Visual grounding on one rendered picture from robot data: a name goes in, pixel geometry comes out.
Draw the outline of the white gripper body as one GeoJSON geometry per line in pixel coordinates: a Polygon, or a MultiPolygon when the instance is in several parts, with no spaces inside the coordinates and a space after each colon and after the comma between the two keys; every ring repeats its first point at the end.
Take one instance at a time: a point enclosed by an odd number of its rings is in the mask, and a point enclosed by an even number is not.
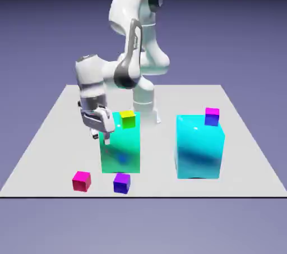
{"type": "Polygon", "coordinates": [[[106,107],[98,107],[92,112],[81,110],[84,125],[102,133],[112,133],[115,123],[112,112],[106,107]]]}

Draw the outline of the small yellow cube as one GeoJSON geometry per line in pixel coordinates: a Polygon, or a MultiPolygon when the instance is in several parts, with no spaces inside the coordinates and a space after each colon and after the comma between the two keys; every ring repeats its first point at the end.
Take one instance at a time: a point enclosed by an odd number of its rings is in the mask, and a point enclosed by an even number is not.
{"type": "Polygon", "coordinates": [[[132,110],[119,112],[123,129],[134,128],[136,125],[136,115],[132,110]]]}

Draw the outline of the small blue cube purple top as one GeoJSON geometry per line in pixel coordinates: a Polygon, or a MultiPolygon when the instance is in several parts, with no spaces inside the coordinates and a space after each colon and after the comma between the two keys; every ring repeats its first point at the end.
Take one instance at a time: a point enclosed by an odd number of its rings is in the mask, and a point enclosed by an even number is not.
{"type": "Polygon", "coordinates": [[[131,176],[125,173],[117,173],[114,181],[113,188],[115,193],[127,194],[131,184],[131,176]]]}

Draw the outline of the small pink cube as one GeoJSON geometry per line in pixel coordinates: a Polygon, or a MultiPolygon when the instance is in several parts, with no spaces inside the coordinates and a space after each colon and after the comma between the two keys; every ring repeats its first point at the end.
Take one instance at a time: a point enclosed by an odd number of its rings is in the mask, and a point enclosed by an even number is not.
{"type": "Polygon", "coordinates": [[[87,192],[91,185],[90,172],[77,171],[72,178],[72,185],[74,191],[87,192]]]}

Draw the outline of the small blue cube magenta top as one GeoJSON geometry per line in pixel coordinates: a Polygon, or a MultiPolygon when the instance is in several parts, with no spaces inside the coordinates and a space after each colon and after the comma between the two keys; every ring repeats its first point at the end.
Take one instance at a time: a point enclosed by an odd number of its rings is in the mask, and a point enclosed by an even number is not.
{"type": "Polygon", "coordinates": [[[220,117],[219,108],[206,108],[205,109],[205,125],[218,126],[220,117]]]}

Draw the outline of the large green box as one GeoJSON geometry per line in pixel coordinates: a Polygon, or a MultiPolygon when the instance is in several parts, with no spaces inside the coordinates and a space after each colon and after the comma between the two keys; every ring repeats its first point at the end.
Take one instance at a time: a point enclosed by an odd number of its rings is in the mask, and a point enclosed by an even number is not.
{"type": "Polygon", "coordinates": [[[99,133],[101,171],[103,173],[139,173],[140,113],[135,112],[134,128],[123,129],[119,112],[113,112],[115,131],[110,134],[110,144],[104,143],[104,135],[99,133]]]}

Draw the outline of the large cyan box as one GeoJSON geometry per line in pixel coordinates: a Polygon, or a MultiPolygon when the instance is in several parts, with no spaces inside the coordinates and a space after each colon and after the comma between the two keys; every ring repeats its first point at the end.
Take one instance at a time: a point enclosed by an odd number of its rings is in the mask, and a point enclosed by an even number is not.
{"type": "Polygon", "coordinates": [[[225,143],[221,125],[205,124],[204,115],[177,115],[175,168],[179,179],[218,179],[225,143]]]}

